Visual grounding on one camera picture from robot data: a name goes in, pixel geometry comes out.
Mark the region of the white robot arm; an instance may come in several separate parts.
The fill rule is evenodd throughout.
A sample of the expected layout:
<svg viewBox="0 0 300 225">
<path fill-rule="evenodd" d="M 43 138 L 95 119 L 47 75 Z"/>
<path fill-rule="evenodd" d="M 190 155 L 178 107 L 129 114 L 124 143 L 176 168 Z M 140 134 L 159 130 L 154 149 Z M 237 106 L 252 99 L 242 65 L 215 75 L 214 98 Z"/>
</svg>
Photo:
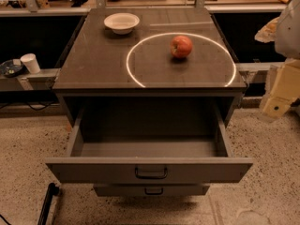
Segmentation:
<svg viewBox="0 0 300 225">
<path fill-rule="evenodd" d="M 287 60 L 267 74 L 260 110 L 278 119 L 300 98 L 300 0 L 291 0 L 277 22 L 275 50 Z"/>
</svg>

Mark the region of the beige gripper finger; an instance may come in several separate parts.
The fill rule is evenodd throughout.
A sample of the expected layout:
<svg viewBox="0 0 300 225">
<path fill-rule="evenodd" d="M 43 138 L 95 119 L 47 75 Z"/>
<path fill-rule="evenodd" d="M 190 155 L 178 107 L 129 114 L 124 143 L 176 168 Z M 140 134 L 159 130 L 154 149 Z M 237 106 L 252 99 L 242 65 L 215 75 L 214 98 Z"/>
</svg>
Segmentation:
<svg viewBox="0 0 300 225">
<path fill-rule="evenodd" d="M 262 114 L 273 119 L 279 119 L 291 107 L 292 102 L 282 97 L 263 97 Z"/>
</svg>

